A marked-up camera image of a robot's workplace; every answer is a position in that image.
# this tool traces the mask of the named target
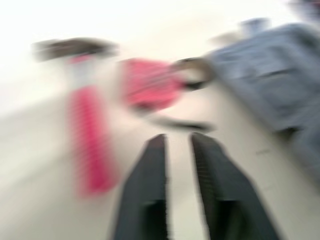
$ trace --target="white floor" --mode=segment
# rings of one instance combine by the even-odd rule
[[[122,183],[144,142],[167,134],[170,234],[175,240],[209,239],[199,205],[189,133],[161,128],[121,102],[117,60],[146,57],[175,61],[221,47],[216,36],[251,17],[274,26],[296,22],[277,0],[122,0],[10,2],[1,8],[0,239],[105,240],[112,236]],[[11,28],[6,23],[19,17]],[[121,182],[106,195],[79,198],[65,126],[67,79],[55,62],[36,63],[29,45],[48,38],[98,36],[121,44],[119,57],[98,68]],[[219,82],[186,92],[163,111],[210,121],[209,135],[255,182],[283,239],[318,240],[320,194],[284,143],[269,133]]]

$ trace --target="white surface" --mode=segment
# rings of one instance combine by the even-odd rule
[[[35,63],[30,44],[50,38],[94,36],[120,43],[117,59],[174,61],[201,56],[215,36],[240,21],[269,17],[296,21],[277,0],[7,1],[0,7],[0,239],[105,240],[111,236],[121,184],[105,196],[77,198],[66,127],[68,80],[53,62]],[[198,204],[188,133],[162,129],[120,101],[116,59],[101,63],[97,79],[107,99],[108,124],[124,180],[144,142],[167,133],[170,232],[175,240],[208,239]],[[317,240],[320,197],[281,141],[215,82],[186,92],[164,114],[211,121],[210,136],[255,181],[284,239]]]

